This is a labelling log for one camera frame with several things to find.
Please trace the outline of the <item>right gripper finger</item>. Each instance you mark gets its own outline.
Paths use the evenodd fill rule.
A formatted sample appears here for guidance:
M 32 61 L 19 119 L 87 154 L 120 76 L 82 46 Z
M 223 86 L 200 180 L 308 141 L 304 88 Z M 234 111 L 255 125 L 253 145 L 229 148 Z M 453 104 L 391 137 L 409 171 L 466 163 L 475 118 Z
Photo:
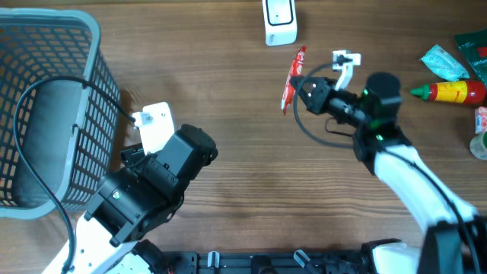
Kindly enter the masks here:
M 305 76 L 303 75 L 294 75 L 294 76 L 291 76 L 291 79 L 290 79 L 290 84 L 292 86 L 298 86 L 300 84 L 303 84 L 303 85 L 310 85 L 310 84 L 313 84 L 314 80 L 312 78 L 306 78 Z
M 290 104 L 293 104 L 297 99 L 299 99 L 303 104 L 308 104 L 310 92 L 305 87 L 299 88 L 291 85 L 289 88 L 289 96 Z

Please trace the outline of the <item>mint green wipes packet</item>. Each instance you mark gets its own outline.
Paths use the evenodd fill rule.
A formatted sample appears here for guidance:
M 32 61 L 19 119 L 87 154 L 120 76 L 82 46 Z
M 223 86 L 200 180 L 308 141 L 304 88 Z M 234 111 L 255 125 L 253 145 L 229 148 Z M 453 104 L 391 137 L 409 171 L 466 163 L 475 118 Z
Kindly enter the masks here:
M 420 60 L 435 75 L 446 81 L 469 79 L 468 71 L 439 45 L 433 46 Z

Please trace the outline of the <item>sriracha bottle green cap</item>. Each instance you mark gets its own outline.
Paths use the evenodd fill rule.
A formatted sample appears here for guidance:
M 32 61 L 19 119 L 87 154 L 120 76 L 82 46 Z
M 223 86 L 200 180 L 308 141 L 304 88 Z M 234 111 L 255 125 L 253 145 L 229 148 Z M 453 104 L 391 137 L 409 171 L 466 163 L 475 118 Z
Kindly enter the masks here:
M 456 104 L 480 104 L 486 99 L 486 88 L 480 81 L 449 81 L 414 88 L 410 94 L 424 101 Z

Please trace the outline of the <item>green 3M gloves packet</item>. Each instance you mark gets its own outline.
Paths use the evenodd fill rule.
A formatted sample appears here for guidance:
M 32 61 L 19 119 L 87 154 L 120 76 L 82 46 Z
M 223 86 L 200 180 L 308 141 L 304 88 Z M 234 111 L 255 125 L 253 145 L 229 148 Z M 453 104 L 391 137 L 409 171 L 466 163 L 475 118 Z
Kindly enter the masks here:
M 476 77 L 486 85 L 486 30 L 459 34 L 454 39 Z

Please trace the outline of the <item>red white tissue packet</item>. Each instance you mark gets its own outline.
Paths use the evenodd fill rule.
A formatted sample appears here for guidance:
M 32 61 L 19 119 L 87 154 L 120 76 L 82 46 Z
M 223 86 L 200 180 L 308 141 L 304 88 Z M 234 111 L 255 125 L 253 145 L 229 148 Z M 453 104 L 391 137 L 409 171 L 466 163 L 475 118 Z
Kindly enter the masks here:
M 487 107 L 475 109 L 475 134 L 480 134 L 487 130 Z

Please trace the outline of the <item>green lid jar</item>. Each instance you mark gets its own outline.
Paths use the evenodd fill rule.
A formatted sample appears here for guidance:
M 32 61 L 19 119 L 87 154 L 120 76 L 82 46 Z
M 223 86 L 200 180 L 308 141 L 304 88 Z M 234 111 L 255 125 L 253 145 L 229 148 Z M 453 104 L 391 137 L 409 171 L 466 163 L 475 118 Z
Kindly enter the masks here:
M 475 136 L 469 144 L 469 149 L 473 156 L 485 160 L 487 158 L 486 132 L 481 132 Z

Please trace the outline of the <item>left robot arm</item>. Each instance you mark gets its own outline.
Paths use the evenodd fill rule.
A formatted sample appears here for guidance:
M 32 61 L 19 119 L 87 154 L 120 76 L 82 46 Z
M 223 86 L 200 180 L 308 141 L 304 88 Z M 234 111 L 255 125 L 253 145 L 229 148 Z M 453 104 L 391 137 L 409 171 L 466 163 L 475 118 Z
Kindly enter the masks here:
M 46 273 L 172 273 L 173 265 L 145 235 L 169 222 L 189 182 L 218 156 L 202 129 L 183 124 L 156 152 L 127 149 L 124 168 L 104 175 Z

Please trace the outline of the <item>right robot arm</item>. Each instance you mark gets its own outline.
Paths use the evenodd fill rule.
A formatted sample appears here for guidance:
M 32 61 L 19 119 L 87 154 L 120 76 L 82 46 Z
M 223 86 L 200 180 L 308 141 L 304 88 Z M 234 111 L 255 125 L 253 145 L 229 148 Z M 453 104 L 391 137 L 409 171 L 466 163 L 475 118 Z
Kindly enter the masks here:
M 422 229 L 420 248 L 394 239 L 365 245 L 372 272 L 486 271 L 486 219 L 426 166 L 397 125 L 397 77 L 376 72 L 360 95 L 338 90 L 338 82 L 325 77 L 293 76 L 290 83 L 309 112 L 355 128 L 355 157 L 394 191 Z

